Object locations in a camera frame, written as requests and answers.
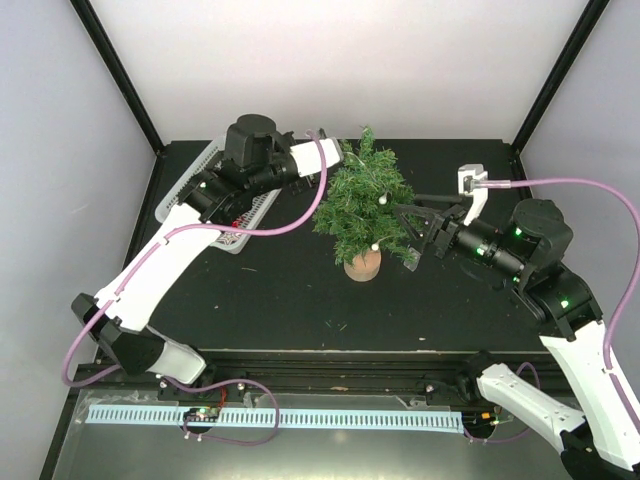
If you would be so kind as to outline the small green christmas tree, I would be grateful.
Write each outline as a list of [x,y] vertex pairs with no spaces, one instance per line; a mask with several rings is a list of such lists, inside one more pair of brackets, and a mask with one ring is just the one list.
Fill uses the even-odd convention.
[[314,231],[334,239],[335,263],[364,283],[378,275],[384,252],[410,258],[409,238],[393,208],[411,204],[414,190],[398,169],[396,153],[375,146],[370,126],[358,142],[342,140],[340,146],[344,159],[313,215]]

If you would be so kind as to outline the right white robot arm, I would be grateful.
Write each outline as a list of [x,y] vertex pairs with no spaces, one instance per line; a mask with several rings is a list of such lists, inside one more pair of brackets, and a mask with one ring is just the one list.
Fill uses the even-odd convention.
[[541,343],[553,356],[579,403],[568,407],[481,351],[454,379],[466,403],[487,400],[506,408],[544,438],[574,479],[636,479],[639,433],[618,395],[638,404],[626,380],[611,381],[614,357],[604,355],[602,311],[587,283],[562,262],[573,232],[550,200],[525,199],[500,230],[475,217],[460,198],[428,207],[429,195],[397,205],[394,214],[419,252],[465,255],[502,279],[533,314]]

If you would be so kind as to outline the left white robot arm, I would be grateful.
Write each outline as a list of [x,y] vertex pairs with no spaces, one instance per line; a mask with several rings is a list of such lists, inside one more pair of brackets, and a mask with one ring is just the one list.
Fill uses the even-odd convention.
[[[298,143],[292,133],[260,114],[245,114],[214,139],[170,189],[156,209],[161,226],[134,259],[96,294],[81,293],[72,310],[90,337],[131,376],[170,377],[193,399],[207,397],[215,376],[204,358],[149,325],[159,302],[184,270],[224,233],[269,237],[295,230],[317,209],[328,170],[343,160],[339,142],[322,130]],[[300,179],[319,180],[317,199],[294,222],[258,230],[234,221],[254,201]]]

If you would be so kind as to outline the white plastic basket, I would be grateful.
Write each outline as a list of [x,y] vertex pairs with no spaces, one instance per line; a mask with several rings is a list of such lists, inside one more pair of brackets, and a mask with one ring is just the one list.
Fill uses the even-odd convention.
[[278,146],[261,149],[262,158],[239,167],[224,154],[225,137],[212,140],[156,207],[158,222],[185,204],[201,222],[255,229],[275,202],[284,183],[286,155]]

